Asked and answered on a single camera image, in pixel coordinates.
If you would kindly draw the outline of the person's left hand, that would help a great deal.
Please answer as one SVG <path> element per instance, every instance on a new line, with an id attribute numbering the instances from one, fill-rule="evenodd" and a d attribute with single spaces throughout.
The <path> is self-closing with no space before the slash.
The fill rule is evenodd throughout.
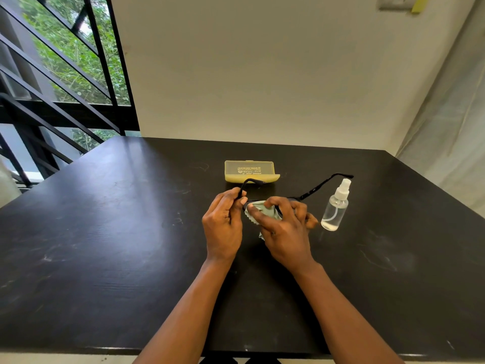
<path id="1" fill-rule="evenodd" d="M 239 187 L 216 195 L 202 218 L 207 240 L 207 260 L 231 265 L 242 241 L 243 224 L 231 227 L 231 207 L 239 193 Z"/>

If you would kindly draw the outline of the person's right hand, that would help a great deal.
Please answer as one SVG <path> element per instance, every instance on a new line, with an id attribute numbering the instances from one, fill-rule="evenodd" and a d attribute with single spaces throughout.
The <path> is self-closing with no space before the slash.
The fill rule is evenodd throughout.
<path id="1" fill-rule="evenodd" d="M 292 275 L 302 274 L 314 267 L 307 229 L 308 220 L 317 220 L 307 212 L 306 224 L 301 224 L 295 217 L 286 197 L 272 196 L 265 201 L 265 206 L 278 204 L 282 212 L 281 233 L 262 235 L 272 257 L 288 269 Z"/>

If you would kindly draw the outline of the grey-green cleaning cloth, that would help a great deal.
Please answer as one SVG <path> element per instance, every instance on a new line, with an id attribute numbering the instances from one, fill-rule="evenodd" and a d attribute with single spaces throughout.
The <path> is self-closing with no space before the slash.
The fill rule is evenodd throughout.
<path id="1" fill-rule="evenodd" d="M 282 213 L 280 211 L 279 205 L 275 204 L 275 205 L 266 207 L 264 204 L 265 204 L 265 200 L 247 201 L 243 207 L 245 215 L 252 223 L 254 223 L 255 225 L 259 225 L 258 220 L 256 220 L 251 214 L 251 212 L 248 210 L 248 207 L 252 205 L 252 207 L 255 210 L 259 211 L 261 214 L 280 223 L 282 221 Z"/>

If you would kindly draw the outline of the black eyeglasses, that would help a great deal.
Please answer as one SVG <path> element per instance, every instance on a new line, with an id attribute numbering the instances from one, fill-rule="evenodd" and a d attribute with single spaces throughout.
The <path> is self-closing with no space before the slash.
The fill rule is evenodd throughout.
<path id="1" fill-rule="evenodd" d="M 318 184 L 318 185 L 317 185 L 315 188 L 311 189 L 311 190 L 310 190 L 310 191 L 308 191 L 307 193 L 304 193 L 304 194 L 302 194 L 302 195 L 300 195 L 300 196 L 297 196 L 297 197 L 288 197 L 288 200 L 290 200 L 290 201 L 298 201 L 298 202 L 303 201 L 303 200 L 305 200 L 306 198 L 308 198 L 309 196 L 313 195 L 313 194 L 314 194 L 315 192 L 317 192 L 319 189 L 321 189 L 321 187 L 322 187 L 322 186 L 323 186 L 325 183 L 329 182 L 329 181 L 330 181 L 332 178 L 337 177 L 337 176 L 340 176 L 340 177 L 343 177 L 343 178 L 347 178 L 347 179 L 350 179 L 350 180 L 351 180 L 351 179 L 353 179 L 353 178 L 355 177 L 354 175 L 347 175 L 347 174 L 343 174 L 343 173 L 334 173 L 334 174 L 333 174 L 333 175 L 331 175 L 329 178 L 325 179 L 323 182 L 321 182 L 320 184 Z M 245 190 L 245 188 L 246 188 L 246 185 L 247 185 L 248 183 L 254 183 L 254 184 L 256 184 L 256 185 L 258 185 L 258 186 L 260 186 L 260 187 L 261 187 L 261 186 L 263 186 L 263 185 L 265 185 L 265 184 L 267 184 L 267 182 L 262 181 L 262 180 L 258 180 L 258 179 L 255 179 L 255 178 L 248 178 L 248 179 L 246 179 L 246 180 L 245 180 L 245 181 L 242 183 L 242 185 L 241 185 L 241 187 L 240 187 L 240 189 L 239 189 L 239 193 L 238 193 L 238 195 L 237 195 L 237 198 L 240 198 L 240 197 L 242 197 L 242 196 L 243 196 L 243 192 L 244 192 L 244 190 Z"/>

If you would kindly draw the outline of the person's right forearm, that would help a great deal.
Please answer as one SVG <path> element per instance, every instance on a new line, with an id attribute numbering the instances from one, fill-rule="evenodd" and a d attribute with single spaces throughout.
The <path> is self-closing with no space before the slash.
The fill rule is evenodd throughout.
<path id="1" fill-rule="evenodd" d="M 315 261 L 292 275 L 318 319 L 336 364 L 404 364 Z"/>

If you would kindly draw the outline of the person's left forearm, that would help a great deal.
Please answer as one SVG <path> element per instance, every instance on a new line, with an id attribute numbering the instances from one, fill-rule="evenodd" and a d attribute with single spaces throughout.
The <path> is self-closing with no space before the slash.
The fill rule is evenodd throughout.
<path id="1" fill-rule="evenodd" d="M 132 364 L 198 364 L 218 294 L 234 261 L 206 258 L 197 277 Z"/>

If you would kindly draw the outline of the clear spray bottle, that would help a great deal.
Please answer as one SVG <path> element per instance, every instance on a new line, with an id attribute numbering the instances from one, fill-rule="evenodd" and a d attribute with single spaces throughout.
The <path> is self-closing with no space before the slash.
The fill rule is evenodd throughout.
<path id="1" fill-rule="evenodd" d="M 348 195 L 351 180 L 344 178 L 340 186 L 336 189 L 334 195 L 329 198 L 327 207 L 321 219 L 321 226 L 331 232 L 338 229 L 343 216 L 348 207 Z"/>

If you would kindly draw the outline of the yellow glasses case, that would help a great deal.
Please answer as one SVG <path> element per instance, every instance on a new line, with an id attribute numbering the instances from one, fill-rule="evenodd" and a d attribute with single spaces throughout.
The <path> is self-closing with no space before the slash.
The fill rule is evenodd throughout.
<path id="1" fill-rule="evenodd" d="M 228 183 L 244 183 L 249 178 L 273 183 L 280 178 L 280 174 L 275 172 L 273 162 L 253 160 L 225 161 L 224 175 Z"/>

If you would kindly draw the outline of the black table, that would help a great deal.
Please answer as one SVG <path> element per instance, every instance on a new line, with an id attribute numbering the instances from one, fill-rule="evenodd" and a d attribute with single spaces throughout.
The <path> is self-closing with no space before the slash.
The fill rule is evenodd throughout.
<path id="1" fill-rule="evenodd" d="M 250 200 L 354 175 L 312 255 L 406 360 L 485 361 L 485 219 L 381 150 L 114 137 L 0 209 L 0 351 L 137 354 L 206 258 L 226 160 Z"/>

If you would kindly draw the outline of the white curtain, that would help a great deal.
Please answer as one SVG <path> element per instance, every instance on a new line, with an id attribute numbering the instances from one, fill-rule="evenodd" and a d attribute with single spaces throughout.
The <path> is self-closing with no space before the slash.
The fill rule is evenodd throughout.
<path id="1" fill-rule="evenodd" d="M 475 0 L 396 158 L 485 218 L 485 0 Z"/>

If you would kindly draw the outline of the black metal window grille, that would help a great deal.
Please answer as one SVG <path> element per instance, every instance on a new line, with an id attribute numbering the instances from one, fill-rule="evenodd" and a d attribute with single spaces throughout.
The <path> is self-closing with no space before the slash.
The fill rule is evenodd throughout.
<path id="1" fill-rule="evenodd" d="M 20 192 L 139 129 L 112 0 L 0 0 L 0 165 Z"/>

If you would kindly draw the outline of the wall switch plate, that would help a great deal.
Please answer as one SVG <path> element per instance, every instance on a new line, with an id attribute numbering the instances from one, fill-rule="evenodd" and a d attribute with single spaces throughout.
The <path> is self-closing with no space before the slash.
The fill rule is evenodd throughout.
<path id="1" fill-rule="evenodd" d="M 411 14 L 422 13 L 429 0 L 377 0 L 380 11 L 403 11 Z"/>

